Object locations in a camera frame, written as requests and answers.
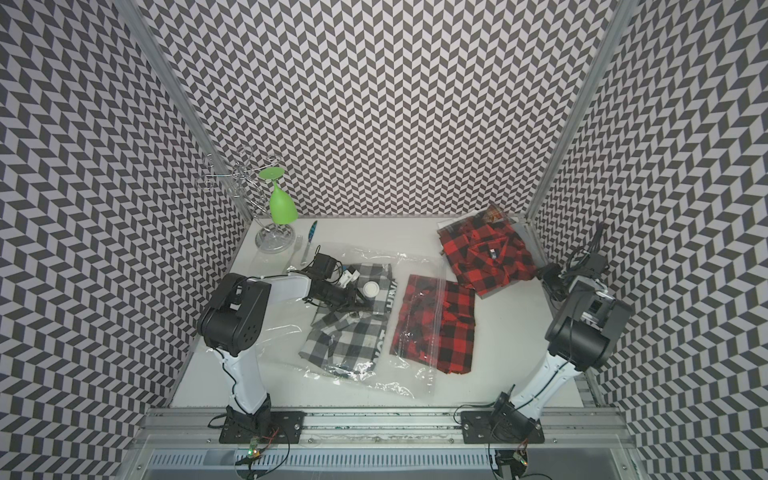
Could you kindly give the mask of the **grey shirt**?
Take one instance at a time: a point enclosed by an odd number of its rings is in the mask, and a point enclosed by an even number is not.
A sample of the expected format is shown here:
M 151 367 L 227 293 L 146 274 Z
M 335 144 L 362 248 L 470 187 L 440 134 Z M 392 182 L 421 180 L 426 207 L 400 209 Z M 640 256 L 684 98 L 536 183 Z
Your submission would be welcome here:
M 514 281 L 531 280 L 536 273 L 532 254 L 511 227 L 485 226 L 468 248 L 467 276 L 481 296 Z

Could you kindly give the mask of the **red black buffalo plaid shirt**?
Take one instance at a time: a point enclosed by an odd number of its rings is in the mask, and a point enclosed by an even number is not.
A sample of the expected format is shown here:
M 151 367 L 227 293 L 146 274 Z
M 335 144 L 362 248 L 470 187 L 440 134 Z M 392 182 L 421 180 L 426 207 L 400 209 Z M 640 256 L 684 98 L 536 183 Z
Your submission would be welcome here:
M 437 235 L 457 281 L 481 297 L 535 277 L 531 252 L 504 218 L 491 221 L 478 213 L 439 229 Z

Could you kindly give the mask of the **clear plastic vacuum bag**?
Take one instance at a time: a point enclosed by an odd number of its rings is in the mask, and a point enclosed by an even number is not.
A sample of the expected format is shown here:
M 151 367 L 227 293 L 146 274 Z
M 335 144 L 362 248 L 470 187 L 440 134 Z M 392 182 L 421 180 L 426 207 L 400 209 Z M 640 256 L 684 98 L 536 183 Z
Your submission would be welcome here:
M 247 274 L 296 274 L 312 292 L 272 307 L 256 342 L 271 393 L 291 406 L 419 405 L 438 378 L 445 268 L 438 258 L 325 243 L 258 253 Z M 318 400 L 309 392 L 316 390 Z

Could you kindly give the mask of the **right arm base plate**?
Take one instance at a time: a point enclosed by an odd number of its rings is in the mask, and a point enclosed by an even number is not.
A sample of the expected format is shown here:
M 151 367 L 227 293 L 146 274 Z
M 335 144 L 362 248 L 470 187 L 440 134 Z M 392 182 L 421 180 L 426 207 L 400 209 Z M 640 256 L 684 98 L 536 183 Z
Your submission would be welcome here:
M 512 420 L 490 410 L 464 410 L 459 424 L 465 444 L 543 444 L 545 436 L 541 423 L 516 415 Z

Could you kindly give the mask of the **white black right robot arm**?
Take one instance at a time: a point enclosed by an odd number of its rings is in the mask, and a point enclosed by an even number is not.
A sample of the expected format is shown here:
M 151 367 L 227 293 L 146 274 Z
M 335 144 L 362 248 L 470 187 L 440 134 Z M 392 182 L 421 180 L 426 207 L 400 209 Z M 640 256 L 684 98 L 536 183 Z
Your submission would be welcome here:
M 560 302 L 546 333 L 546 352 L 515 395 L 502 393 L 492 419 L 505 427 L 532 429 L 544 407 L 568 381 L 604 366 L 616 351 L 634 309 L 613 296 L 601 281 L 602 264 L 565 271 L 550 263 L 537 277 Z

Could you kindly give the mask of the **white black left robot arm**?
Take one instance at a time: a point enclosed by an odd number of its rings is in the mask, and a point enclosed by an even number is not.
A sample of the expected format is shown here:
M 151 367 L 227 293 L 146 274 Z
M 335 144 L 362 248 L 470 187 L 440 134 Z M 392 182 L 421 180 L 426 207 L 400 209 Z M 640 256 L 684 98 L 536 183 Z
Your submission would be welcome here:
M 255 345 L 277 304 L 307 299 L 332 311 L 369 310 L 373 304 L 351 285 L 342 287 L 303 273 L 229 273 L 214 290 L 196 329 L 232 381 L 228 408 L 234 418 L 260 423 L 259 417 L 269 412 L 269 394 L 261 380 Z

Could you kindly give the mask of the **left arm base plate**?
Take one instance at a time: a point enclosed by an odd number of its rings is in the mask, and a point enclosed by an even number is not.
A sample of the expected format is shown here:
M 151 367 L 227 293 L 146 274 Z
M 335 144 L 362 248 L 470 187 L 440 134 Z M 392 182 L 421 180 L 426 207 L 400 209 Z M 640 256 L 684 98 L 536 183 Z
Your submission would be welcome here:
M 220 444 L 297 444 L 303 431 L 303 411 L 262 412 L 246 415 L 228 409 L 219 435 Z

